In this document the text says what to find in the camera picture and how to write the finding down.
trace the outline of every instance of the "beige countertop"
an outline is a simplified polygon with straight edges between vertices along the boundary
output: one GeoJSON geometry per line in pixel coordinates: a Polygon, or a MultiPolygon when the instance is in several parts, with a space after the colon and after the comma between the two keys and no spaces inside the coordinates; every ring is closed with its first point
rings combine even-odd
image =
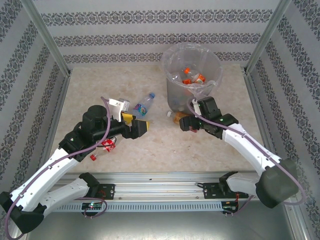
{"type": "MultiPolygon", "coordinates": [[[[211,93],[222,114],[234,115],[262,143],[239,65],[223,66],[219,89],[211,93]]],[[[204,130],[183,132],[167,117],[166,78],[158,66],[76,67],[72,71],[51,154],[65,134],[82,120],[92,105],[106,99],[127,99],[130,108],[149,92],[154,104],[145,116],[149,131],[135,140],[118,138],[116,148],[92,161],[87,156],[70,172],[215,172],[253,170],[232,146],[204,130]]]]}

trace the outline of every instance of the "striped wallpaper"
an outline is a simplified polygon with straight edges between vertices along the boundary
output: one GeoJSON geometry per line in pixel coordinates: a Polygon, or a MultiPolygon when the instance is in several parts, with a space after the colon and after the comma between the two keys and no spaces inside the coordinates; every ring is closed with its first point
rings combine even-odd
{"type": "Polygon", "coordinates": [[[320,1],[293,0],[251,73],[278,155],[296,162],[301,206],[320,239],[320,1]]]}
{"type": "MultiPolygon", "coordinates": [[[[0,2],[0,192],[39,168],[65,76],[18,0],[0,2]]],[[[0,240],[5,213],[0,207],[0,240]]]]}
{"type": "Polygon", "coordinates": [[[211,48],[245,65],[279,0],[35,0],[66,62],[156,65],[173,44],[211,48]]]}

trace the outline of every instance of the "patterned wallpaper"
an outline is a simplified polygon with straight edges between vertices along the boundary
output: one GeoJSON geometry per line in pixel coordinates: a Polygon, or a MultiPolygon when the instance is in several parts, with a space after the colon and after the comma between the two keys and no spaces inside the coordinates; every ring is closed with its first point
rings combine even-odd
{"type": "Polygon", "coordinates": [[[35,0],[66,62],[155,65],[173,44],[207,45],[245,65],[279,0],[35,0]]]}
{"type": "MultiPolygon", "coordinates": [[[[31,177],[47,143],[65,76],[18,0],[0,2],[0,192],[31,177]]],[[[5,213],[0,207],[0,239],[5,213]]]]}
{"type": "Polygon", "coordinates": [[[297,164],[311,239],[320,239],[319,13],[317,1],[293,0],[251,73],[277,154],[297,164]]]}

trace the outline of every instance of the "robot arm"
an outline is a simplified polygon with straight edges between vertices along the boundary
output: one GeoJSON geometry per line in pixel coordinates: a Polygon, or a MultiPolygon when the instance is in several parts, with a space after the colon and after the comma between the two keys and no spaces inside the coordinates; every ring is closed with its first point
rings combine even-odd
{"type": "MultiPolygon", "coordinates": [[[[147,122],[137,120],[135,116],[129,117],[131,126],[126,124],[125,118],[128,117],[128,114],[122,115],[122,111],[128,109],[128,101],[110,99],[109,105],[114,107],[112,108],[113,117],[110,120],[107,139],[117,135],[122,135],[126,139],[136,139],[147,132],[147,122]]],[[[100,141],[107,129],[106,115],[107,110],[101,105],[89,107],[82,116],[82,122],[79,122],[71,132],[65,135],[50,159],[28,181],[11,193],[0,193],[0,205],[6,212],[17,201],[10,213],[10,218],[23,234],[35,229],[44,217],[59,206],[77,198],[94,198],[96,196],[99,182],[88,172],[81,174],[79,178],[68,185],[51,192],[48,191],[65,173],[79,164],[95,148],[76,154],[72,158],[66,158],[57,164],[53,163],[68,154],[87,149],[100,141]],[[32,180],[34,180],[33,184],[26,189],[32,180]]]]}
{"type": "Polygon", "coordinates": [[[233,171],[222,176],[219,186],[223,193],[232,191],[254,195],[267,207],[274,208],[298,192],[297,185],[270,158],[287,170],[294,178],[297,178],[297,170],[293,161],[290,159],[283,160],[265,149],[244,130],[239,121],[231,114],[222,115],[213,97],[209,96],[198,102],[192,102],[198,115],[219,124],[221,127],[209,124],[195,115],[191,115],[180,119],[180,128],[183,131],[191,130],[194,132],[204,129],[207,133],[233,146],[255,169],[253,173],[242,174],[233,171]]]}

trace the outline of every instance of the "clear plastic bin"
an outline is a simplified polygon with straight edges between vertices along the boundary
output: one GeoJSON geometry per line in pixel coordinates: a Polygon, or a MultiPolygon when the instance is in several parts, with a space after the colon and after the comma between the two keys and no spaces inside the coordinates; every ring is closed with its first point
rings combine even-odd
{"type": "Polygon", "coordinates": [[[216,90],[223,76],[219,58],[212,50],[203,45],[181,42],[166,50],[161,58],[161,67],[166,75],[167,101],[174,112],[190,114],[187,108],[188,98],[195,96],[202,99],[216,90]],[[203,84],[183,84],[181,79],[187,76],[183,70],[190,67],[205,76],[203,84]]]}

